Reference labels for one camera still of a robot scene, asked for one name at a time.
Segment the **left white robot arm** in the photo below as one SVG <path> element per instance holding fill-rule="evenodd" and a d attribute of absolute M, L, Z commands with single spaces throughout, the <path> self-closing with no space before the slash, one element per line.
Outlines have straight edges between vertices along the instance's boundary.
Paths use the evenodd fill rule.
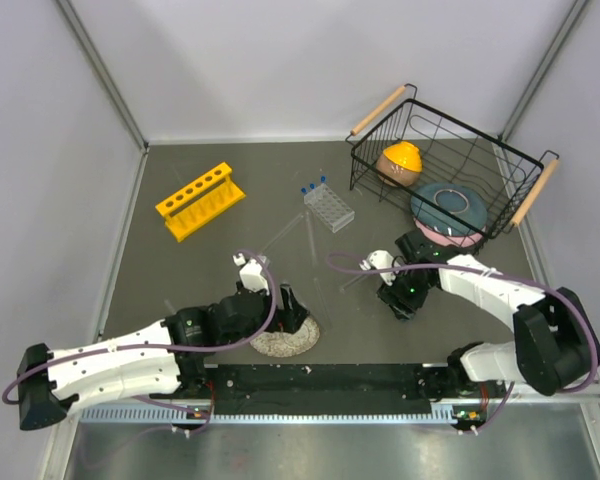
<path fill-rule="evenodd" d="M 119 399 L 200 394 L 208 382 L 206 356 L 247 342 L 257 352 L 289 358 L 314 347 L 317 322 L 290 285 L 273 300 L 242 284 L 206 306 L 186 307 L 105 345 L 52 350 L 28 347 L 17 370 L 19 427 L 55 425 L 95 405 Z"/>

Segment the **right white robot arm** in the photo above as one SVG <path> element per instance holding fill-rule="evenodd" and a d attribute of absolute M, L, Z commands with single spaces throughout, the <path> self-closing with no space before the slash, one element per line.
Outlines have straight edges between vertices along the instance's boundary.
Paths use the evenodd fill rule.
<path fill-rule="evenodd" d="M 378 271 L 377 291 L 394 315 L 407 320 L 432 288 L 460 297 L 499 320 L 513 338 L 505 343 L 476 341 L 454 351 L 446 380 L 467 396 L 483 381 L 524 383 L 544 396 L 587 386 L 600 367 L 600 342 L 579 297 L 518 281 L 480 263 L 456 245 L 437 245 L 422 232 L 396 242 L 401 254 L 371 252 L 360 266 Z"/>

